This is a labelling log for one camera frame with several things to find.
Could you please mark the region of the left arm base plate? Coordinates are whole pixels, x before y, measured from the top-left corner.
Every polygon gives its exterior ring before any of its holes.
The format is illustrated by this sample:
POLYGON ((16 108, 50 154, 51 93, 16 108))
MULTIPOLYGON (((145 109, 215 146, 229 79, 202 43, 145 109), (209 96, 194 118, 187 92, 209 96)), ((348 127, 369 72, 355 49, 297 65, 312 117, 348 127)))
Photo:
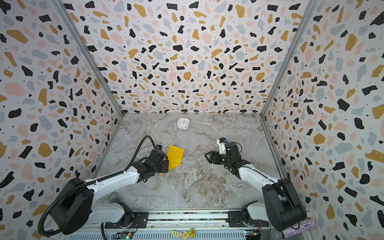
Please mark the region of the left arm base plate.
POLYGON ((105 223, 105 229, 118 229, 118 230, 129 230, 129 229, 145 229, 147 227, 149 219, 148 212, 133 212, 130 214, 124 214, 122 219, 117 223, 105 223))

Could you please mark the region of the yellow square paper sheet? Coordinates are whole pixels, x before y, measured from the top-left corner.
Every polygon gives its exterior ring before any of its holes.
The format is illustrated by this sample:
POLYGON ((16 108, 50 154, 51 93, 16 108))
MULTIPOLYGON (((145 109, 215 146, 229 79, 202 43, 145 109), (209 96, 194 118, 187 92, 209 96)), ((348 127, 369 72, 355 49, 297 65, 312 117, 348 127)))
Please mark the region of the yellow square paper sheet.
POLYGON ((160 152, 161 154, 168 156, 170 171, 181 164, 185 150, 175 146, 170 146, 167 154, 165 154, 162 150, 160 150, 160 152))

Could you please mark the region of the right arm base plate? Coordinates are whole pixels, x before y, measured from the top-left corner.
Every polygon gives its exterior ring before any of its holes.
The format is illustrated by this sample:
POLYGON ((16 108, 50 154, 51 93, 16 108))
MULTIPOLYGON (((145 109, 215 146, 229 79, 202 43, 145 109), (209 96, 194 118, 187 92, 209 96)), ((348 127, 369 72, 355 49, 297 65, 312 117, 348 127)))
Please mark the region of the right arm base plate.
POLYGON ((262 220, 253 220, 251 217, 245 213, 245 211, 229 211, 228 218, 226 222, 231 228, 260 228, 260 227, 269 227, 270 223, 262 220))

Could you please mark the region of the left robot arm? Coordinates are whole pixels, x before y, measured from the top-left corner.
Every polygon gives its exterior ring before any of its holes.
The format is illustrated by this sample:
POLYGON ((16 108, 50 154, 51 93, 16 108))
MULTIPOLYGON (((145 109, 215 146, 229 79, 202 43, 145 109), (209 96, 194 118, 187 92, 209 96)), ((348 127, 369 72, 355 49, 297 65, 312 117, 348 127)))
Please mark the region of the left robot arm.
POLYGON ((128 185, 146 182, 158 173, 167 173, 169 160, 166 153, 153 149, 148 157, 132 163, 127 169, 96 179, 70 180, 48 208, 48 214, 59 227, 57 231, 44 229, 42 216, 38 232, 44 236, 58 233, 69 235, 86 225, 116 224, 129 228, 137 224, 133 211, 119 199, 117 190, 128 185))

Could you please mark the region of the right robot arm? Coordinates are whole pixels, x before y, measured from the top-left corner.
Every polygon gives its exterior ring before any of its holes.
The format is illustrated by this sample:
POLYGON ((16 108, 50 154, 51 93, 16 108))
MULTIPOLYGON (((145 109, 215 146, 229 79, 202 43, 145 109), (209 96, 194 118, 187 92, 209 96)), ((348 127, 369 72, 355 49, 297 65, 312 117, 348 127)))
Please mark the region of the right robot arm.
POLYGON ((253 201, 243 205, 240 216, 230 217, 229 222, 253 227, 264 221, 280 232, 289 228, 299 230, 301 222, 307 219, 307 212, 293 183, 287 178, 273 178, 244 160, 236 142, 221 138, 218 147, 218 151, 205 154, 207 161, 224 166, 238 179, 256 188, 264 199, 263 202, 253 201))

